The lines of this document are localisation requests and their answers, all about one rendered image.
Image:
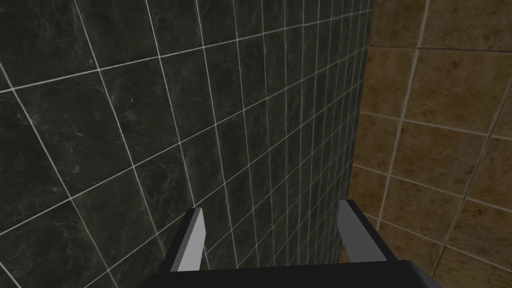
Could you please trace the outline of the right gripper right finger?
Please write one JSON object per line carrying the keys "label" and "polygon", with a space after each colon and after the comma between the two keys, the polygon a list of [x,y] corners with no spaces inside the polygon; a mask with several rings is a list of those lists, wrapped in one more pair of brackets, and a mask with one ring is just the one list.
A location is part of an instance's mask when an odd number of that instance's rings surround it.
{"label": "right gripper right finger", "polygon": [[398,260],[375,227],[351,199],[339,201],[338,232],[352,263]]}

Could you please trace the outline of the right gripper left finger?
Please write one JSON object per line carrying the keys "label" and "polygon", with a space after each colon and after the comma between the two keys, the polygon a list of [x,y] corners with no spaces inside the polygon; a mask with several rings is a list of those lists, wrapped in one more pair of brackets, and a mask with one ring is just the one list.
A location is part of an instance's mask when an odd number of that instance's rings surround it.
{"label": "right gripper left finger", "polygon": [[159,267],[162,273],[198,271],[206,239],[204,212],[193,207],[184,214],[165,258]]}

